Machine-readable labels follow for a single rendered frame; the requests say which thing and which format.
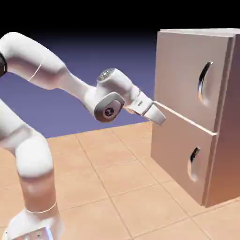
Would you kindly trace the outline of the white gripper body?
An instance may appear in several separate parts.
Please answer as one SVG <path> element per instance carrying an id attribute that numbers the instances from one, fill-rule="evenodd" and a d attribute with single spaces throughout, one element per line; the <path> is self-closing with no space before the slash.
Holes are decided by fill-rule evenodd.
<path id="1" fill-rule="evenodd" d="M 152 104 L 143 116 L 159 126 L 161 126 L 166 119 L 164 114 L 155 104 Z"/>

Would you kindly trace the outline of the small wooden cabinet door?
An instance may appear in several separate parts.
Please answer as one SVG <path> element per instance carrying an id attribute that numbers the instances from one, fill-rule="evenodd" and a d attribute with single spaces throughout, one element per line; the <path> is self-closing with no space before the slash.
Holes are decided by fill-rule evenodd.
<path id="1" fill-rule="evenodd" d="M 161 126 L 152 126 L 151 157 L 197 203 L 204 205 L 208 165 L 212 160 L 211 147 L 217 134 L 205 131 L 167 109 L 161 107 L 160 110 L 166 120 Z M 188 161 L 195 147 L 201 149 L 195 159 L 197 182 L 188 175 Z"/>

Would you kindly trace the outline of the large wooden cabinet door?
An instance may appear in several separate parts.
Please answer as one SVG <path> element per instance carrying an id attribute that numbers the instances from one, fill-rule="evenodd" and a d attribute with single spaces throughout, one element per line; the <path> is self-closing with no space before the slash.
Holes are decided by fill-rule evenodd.
<path id="1" fill-rule="evenodd" d="M 222 30 L 161 30 L 157 36 L 155 100 L 217 131 L 235 34 Z M 204 80 L 207 104 L 197 95 L 200 73 L 212 61 Z"/>

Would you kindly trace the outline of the light wooden cabinet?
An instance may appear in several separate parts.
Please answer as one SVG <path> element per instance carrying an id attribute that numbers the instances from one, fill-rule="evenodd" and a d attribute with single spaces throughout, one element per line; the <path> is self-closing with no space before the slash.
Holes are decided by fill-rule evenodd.
<path id="1" fill-rule="evenodd" d="M 206 208 L 240 196 L 240 29 L 210 30 L 222 30 L 236 35 L 219 109 L 217 131 L 209 131 L 159 102 L 159 108 L 167 109 L 187 122 L 217 134 L 211 147 L 212 160 L 208 165 L 203 205 Z"/>

